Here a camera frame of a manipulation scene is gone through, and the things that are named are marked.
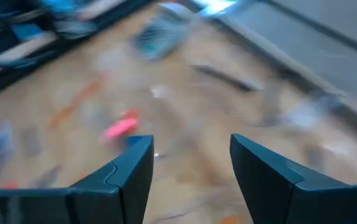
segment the wooden floor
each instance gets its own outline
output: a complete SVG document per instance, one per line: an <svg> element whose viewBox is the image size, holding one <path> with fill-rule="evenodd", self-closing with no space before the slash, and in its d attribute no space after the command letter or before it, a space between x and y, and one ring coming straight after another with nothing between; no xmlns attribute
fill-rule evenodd
<svg viewBox="0 0 357 224"><path fill-rule="evenodd" d="M177 214L185 215L163 223L251 223L231 167L231 133L357 183L357 134L343 123L325 116L305 134L261 127L262 92L241 93L190 67L210 63L263 86L274 79L218 28L199 24L165 59L143 60L130 41L154 14L155 6L142 10L0 93L0 130L10 130L13 151L0 187L65 187L98 169L117 155L100 133L130 108L140 111L137 134L155 135L155 151L168 155L155 162L144 223ZM285 85L282 110L304 97ZM309 148L323 166L310 162ZM39 183L50 170L59 171L54 181Z"/></svg>

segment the debris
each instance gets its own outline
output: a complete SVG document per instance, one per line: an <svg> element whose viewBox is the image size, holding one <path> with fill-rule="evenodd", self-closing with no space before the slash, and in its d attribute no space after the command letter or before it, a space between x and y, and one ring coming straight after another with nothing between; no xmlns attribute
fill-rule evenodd
<svg viewBox="0 0 357 224"><path fill-rule="evenodd" d="M56 165L52 169L48 170L45 174L42 174L33 184L35 188L48 188L57 179L59 172L62 170L62 165Z"/></svg>
<svg viewBox="0 0 357 224"><path fill-rule="evenodd" d="M242 91L259 91L262 89L261 85L257 83L255 80L243 79L238 80L234 78L232 75L227 74L226 72L220 71L216 68L213 68L210 65L192 65L196 70L210 75L214 78L218 78L219 80L230 84L231 86L242 90Z"/></svg>
<svg viewBox="0 0 357 224"><path fill-rule="evenodd" d="M41 135L38 128L26 128L21 131L21 141L25 155L30 158L42 151Z"/></svg>
<svg viewBox="0 0 357 224"><path fill-rule="evenodd" d="M138 120L134 118L121 119L111 125L102 134L103 140L116 139L120 136L132 132L138 128Z"/></svg>
<svg viewBox="0 0 357 224"><path fill-rule="evenodd" d="M8 182L1 186L1 189L18 189L19 185L15 182Z"/></svg>
<svg viewBox="0 0 357 224"><path fill-rule="evenodd" d="M240 216L230 215L222 217L220 220L220 224L240 224Z"/></svg>
<svg viewBox="0 0 357 224"><path fill-rule="evenodd" d="M53 116L49 121L49 126L51 128L56 128L61 122L65 121L73 111L75 111L80 104L96 93L102 84L102 80L106 75L101 74L97 79L90 82L81 91L72 97L72 101L61 111L59 111L55 116Z"/></svg>
<svg viewBox="0 0 357 224"><path fill-rule="evenodd" d="M330 111L339 107L340 96L326 93L311 93L298 108L281 118L286 125L294 128L307 129L317 124Z"/></svg>
<svg viewBox="0 0 357 224"><path fill-rule="evenodd" d="M6 160L12 154L12 128L5 124L0 130L0 160Z"/></svg>
<svg viewBox="0 0 357 224"><path fill-rule="evenodd" d="M262 120L260 126L271 127L280 124L281 95L284 79L278 78L265 87L261 103Z"/></svg>

